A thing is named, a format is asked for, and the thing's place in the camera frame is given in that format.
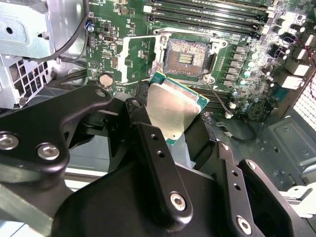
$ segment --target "motherboard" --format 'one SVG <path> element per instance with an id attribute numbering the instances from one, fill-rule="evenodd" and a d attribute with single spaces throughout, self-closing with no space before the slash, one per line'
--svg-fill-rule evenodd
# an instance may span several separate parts
<path id="1" fill-rule="evenodd" d="M 203 111 L 264 121 L 314 70 L 315 2 L 90 0 L 89 83 L 135 96 L 163 73 Z"/>

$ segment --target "black cable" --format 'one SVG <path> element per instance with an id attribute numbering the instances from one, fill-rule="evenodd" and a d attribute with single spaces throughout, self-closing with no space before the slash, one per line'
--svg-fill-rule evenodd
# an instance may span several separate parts
<path id="1" fill-rule="evenodd" d="M 80 67 L 86 67 L 86 64 L 84 62 L 79 61 L 79 59 L 83 57 L 87 49 L 87 43 L 88 43 L 88 30 L 86 29 L 85 34 L 84 34 L 84 45 L 83 45 L 81 54 L 77 58 L 74 58 L 74 59 L 66 58 L 66 57 L 59 57 L 59 58 L 61 59 L 62 62 L 65 62 L 65 63 L 73 63 Z"/>
<path id="2" fill-rule="evenodd" d="M 241 139 L 241 138 L 235 137 L 234 135 L 232 135 L 228 131 L 228 129 L 226 128 L 226 125 L 223 122 L 217 122 L 216 126 L 220 127 L 227 136 L 229 136 L 230 138 L 232 138 L 235 141 L 238 141 L 241 143 L 249 143 L 249 142 L 255 141 L 257 139 L 256 130 L 250 125 L 250 123 L 247 120 L 244 120 L 244 122 L 246 123 L 247 127 L 249 128 L 250 132 L 252 133 L 252 137 L 249 139 Z"/>
<path id="3" fill-rule="evenodd" d="M 88 17 L 89 17 L 89 0 L 84 0 L 83 1 L 83 18 L 80 21 L 77 29 L 75 30 L 74 34 L 70 37 L 70 39 L 60 48 L 58 49 L 55 53 L 53 53 L 52 55 L 48 56 L 48 57 L 44 57 L 41 59 L 35 59 L 35 61 L 37 62 L 47 62 L 49 60 L 53 60 L 58 58 L 61 54 L 63 54 L 64 52 L 66 52 L 76 41 L 76 39 L 78 38 L 81 30 L 84 29 L 84 25 L 86 24 Z"/>
<path id="4" fill-rule="evenodd" d="M 47 86 L 55 86 L 55 85 L 59 85 L 62 83 L 82 79 L 85 77 L 87 77 L 87 69 L 65 75 L 65 76 L 58 78 L 58 79 L 53 79 L 47 84 Z"/>

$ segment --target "capacitor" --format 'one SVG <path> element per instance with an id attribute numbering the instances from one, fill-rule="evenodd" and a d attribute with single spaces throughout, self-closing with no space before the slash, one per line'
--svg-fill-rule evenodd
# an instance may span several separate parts
<path id="1" fill-rule="evenodd" d="M 275 83 L 273 81 L 267 80 L 269 87 L 274 87 Z"/>
<path id="2" fill-rule="evenodd" d="M 305 31 L 305 27 L 304 26 L 300 26 L 300 25 L 297 25 L 297 24 L 292 24 L 291 28 L 296 30 L 297 32 L 300 32 L 300 33 Z"/>
<path id="3" fill-rule="evenodd" d="M 286 47 L 283 47 L 282 48 L 282 52 L 285 53 L 285 54 L 289 54 L 291 52 L 291 50 L 286 48 Z"/>
<path id="4" fill-rule="evenodd" d="M 240 85 L 246 85 L 246 80 L 245 79 L 239 79 L 238 80 Z"/>
<path id="5" fill-rule="evenodd" d="M 242 74 L 245 78 L 249 77 L 250 76 L 250 71 L 249 70 L 243 70 L 242 71 Z"/>
<path id="6" fill-rule="evenodd" d="M 250 52 L 249 56 L 252 60 L 256 60 L 259 57 L 259 55 L 256 52 Z"/>
<path id="7" fill-rule="evenodd" d="M 280 52 L 278 57 L 283 59 L 283 60 L 287 59 L 287 55 L 285 53 L 283 53 L 282 51 Z"/>
<path id="8" fill-rule="evenodd" d="M 284 20 L 284 19 L 279 19 L 277 24 L 279 26 L 282 26 L 283 28 L 286 28 L 286 27 L 288 27 L 290 25 L 290 22 L 287 21 L 287 20 Z"/>
<path id="9" fill-rule="evenodd" d="M 255 62 L 253 62 L 253 61 L 247 61 L 247 62 L 246 62 L 246 65 L 247 65 L 249 68 L 253 68 L 254 66 L 256 66 Z"/>
<path id="10" fill-rule="evenodd" d="M 278 35 L 283 35 L 285 33 L 285 29 L 283 29 L 282 27 L 280 26 L 277 26 L 275 27 L 275 32 L 278 34 Z"/>
<path id="11" fill-rule="evenodd" d="M 263 68 L 261 71 L 266 76 L 270 76 L 270 74 L 271 74 L 270 71 L 268 69 L 266 69 L 266 68 Z"/>
<path id="12" fill-rule="evenodd" d="M 247 100 L 245 100 L 245 101 L 243 101 L 243 106 L 245 107 L 245 108 L 248 108 L 249 107 L 249 102 L 247 101 Z"/>
<path id="13" fill-rule="evenodd" d="M 233 89 L 233 90 L 232 90 L 232 95 L 233 95 L 233 96 L 238 96 L 238 92 L 237 92 L 236 89 Z"/>

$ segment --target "ram slot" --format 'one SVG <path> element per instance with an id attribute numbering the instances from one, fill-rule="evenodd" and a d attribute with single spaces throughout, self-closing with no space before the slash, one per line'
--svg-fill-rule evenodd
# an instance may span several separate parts
<path id="1" fill-rule="evenodd" d="M 244 18 L 231 18 L 229 15 L 225 15 L 222 13 L 214 13 L 212 11 L 207 11 L 207 10 L 201 10 L 198 8 L 191 8 L 191 9 L 175 9 L 175 8 L 168 8 L 168 7 L 161 7 L 157 6 L 155 9 L 156 13 L 162 13 L 164 14 L 165 12 L 168 13 L 177 13 L 177 14 L 183 14 L 189 17 L 197 17 L 205 20 L 212 20 L 216 22 L 221 22 L 221 23 L 228 23 L 228 24 L 233 24 L 237 25 L 240 27 L 250 27 L 252 29 L 253 26 L 256 26 L 257 28 L 259 27 L 260 23 L 257 22 L 250 22 L 246 21 Z"/>
<path id="2" fill-rule="evenodd" d="M 173 14 L 171 16 L 166 15 L 155 15 L 154 13 L 149 16 L 149 19 L 154 22 L 165 22 L 165 23 L 174 23 L 181 24 L 189 27 L 197 27 L 197 29 L 207 29 L 207 30 L 219 30 L 226 31 L 237 34 L 245 34 L 245 35 L 258 35 L 259 31 L 251 29 L 250 27 L 238 27 L 237 25 L 229 25 L 221 22 L 215 21 L 206 21 L 203 19 L 183 19 L 183 15 Z"/>
<path id="3" fill-rule="evenodd" d="M 227 2 L 216 1 L 200 1 L 195 0 L 157 0 L 156 5 L 164 5 L 165 3 L 173 3 L 180 6 L 198 7 L 203 9 L 214 10 L 219 13 L 236 14 L 254 19 L 263 19 L 265 16 L 265 8 L 247 9 L 247 5 L 231 6 Z"/>

